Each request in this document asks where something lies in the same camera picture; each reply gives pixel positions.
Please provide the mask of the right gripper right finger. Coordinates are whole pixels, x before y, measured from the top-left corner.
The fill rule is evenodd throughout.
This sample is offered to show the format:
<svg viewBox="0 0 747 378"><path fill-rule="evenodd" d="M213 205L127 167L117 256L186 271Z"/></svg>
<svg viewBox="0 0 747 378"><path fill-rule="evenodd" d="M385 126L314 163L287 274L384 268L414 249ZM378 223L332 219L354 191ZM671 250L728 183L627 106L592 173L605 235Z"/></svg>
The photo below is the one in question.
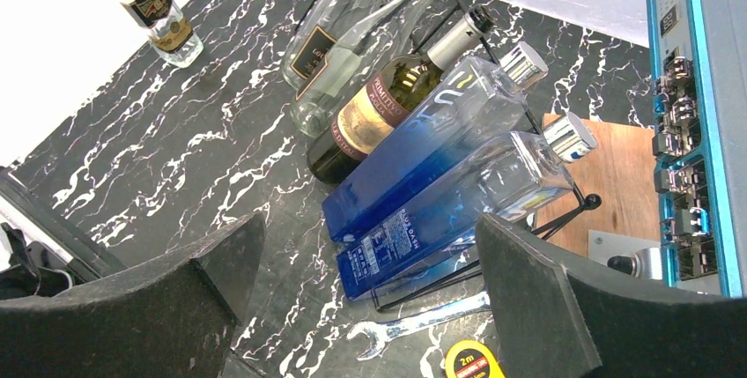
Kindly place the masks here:
<svg viewBox="0 0 747 378"><path fill-rule="evenodd" d="M476 237L507 376L745 376L745 300L627 276L493 214Z"/></svg>

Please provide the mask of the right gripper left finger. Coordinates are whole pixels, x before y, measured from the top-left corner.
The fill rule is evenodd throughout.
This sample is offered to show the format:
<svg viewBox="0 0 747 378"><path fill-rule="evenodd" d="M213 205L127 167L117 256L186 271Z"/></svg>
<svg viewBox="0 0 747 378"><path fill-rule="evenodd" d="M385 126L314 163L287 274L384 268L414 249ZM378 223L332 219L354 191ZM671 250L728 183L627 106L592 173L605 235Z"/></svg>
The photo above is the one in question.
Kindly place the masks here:
<svg viewBox="0 0 747 378"><path fill-rule="evenodd" d="M4 377L249 377L232 347L265 240L247 215L52 297L1 304Z"/></svg>

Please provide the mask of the blue square bottle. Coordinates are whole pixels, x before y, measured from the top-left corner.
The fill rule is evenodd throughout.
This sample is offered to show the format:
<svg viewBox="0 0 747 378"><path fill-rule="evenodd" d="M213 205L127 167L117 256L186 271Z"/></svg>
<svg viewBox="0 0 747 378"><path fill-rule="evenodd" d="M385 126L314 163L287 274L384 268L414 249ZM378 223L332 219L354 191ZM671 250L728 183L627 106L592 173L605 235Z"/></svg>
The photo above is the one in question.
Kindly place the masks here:
<svg viewBox="0 0 747 378"><path fill-rule="evenodd" d="M547 72L525 41L497 63L464 57L324 200L330 239L360 239L481 144L514 130L528 111L526 89Z"/></svg>
<svg viewBox="0 0 747 378"><path fill-rule="evenodd" d="M567 166L596 147L572 112L540 134L510 131L481 144L337 256L346 298L364 297L463 252L485 213L515 222L571 192Z"/></svg>

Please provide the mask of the green wine bottle tan label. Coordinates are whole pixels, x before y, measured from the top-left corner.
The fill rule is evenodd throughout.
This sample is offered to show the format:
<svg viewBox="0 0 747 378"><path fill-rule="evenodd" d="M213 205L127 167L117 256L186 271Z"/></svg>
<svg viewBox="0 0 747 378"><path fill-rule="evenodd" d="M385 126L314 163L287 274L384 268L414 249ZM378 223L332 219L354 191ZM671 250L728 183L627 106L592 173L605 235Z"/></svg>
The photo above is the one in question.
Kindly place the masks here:
<svg viewBox="0 0 747 378"><path fill-rule="evenodd" d="M328 185L340 184L494 26L486 6L475 4L425 54L390 60L309 146L307 166L312 175Z"/></svg>

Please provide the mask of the dark-capped clear bottle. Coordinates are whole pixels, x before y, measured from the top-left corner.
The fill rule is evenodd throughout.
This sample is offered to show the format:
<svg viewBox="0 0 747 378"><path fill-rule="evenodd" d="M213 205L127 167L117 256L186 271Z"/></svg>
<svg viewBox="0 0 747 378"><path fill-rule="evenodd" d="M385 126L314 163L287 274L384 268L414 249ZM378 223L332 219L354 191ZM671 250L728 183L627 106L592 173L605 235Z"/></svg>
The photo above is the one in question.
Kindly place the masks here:
<svg viewBox="0 0 747 378"><path fill-rule="evenodd" d="M202 40L174 0L119 0L119 3L165 62L187 68L203 52Z"/></svg>

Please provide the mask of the short clear glass bottle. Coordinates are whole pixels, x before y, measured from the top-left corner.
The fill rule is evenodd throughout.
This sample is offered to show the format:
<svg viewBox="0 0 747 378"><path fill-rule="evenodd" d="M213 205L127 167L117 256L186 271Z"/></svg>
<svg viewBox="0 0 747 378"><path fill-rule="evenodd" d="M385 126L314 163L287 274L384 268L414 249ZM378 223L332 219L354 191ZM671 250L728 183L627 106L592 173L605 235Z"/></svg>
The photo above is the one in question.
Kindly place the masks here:
<svg viewBox="0 0 747 378"><path fill-rule="evenodd" d="M318 137L331 116L373 73L403 53L414 27L434 0L391 0L346 31L301 85L291 118L305 135Z"/></svg>

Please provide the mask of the tall clear glass bottle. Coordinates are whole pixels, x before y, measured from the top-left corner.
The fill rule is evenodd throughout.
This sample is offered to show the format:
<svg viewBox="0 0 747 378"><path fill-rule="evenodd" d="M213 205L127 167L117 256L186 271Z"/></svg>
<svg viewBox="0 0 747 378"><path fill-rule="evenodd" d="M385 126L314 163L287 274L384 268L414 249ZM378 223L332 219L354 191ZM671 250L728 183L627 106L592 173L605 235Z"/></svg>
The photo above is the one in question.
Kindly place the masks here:
<svg viewBox="0 0 747 378"><path fill-rule="evenodd" d="M336 41L384 0L316 0L292 37L281 62L286 83L299 90Z"/></svg>

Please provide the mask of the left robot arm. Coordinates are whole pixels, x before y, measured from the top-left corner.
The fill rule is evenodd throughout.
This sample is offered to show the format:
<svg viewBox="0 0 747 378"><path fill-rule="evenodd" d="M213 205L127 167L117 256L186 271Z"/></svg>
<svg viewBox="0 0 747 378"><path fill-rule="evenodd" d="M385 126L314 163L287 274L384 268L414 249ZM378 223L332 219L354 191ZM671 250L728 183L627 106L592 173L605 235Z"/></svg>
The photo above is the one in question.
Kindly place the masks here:
<svg viewBox="0 0 747 378"><path fill-rule="evenodd" d="M11 245L11 266L1 272L1 300L54 297L75 285L68 271L40 267L29 257L20 229L1 224Z"/></svg>

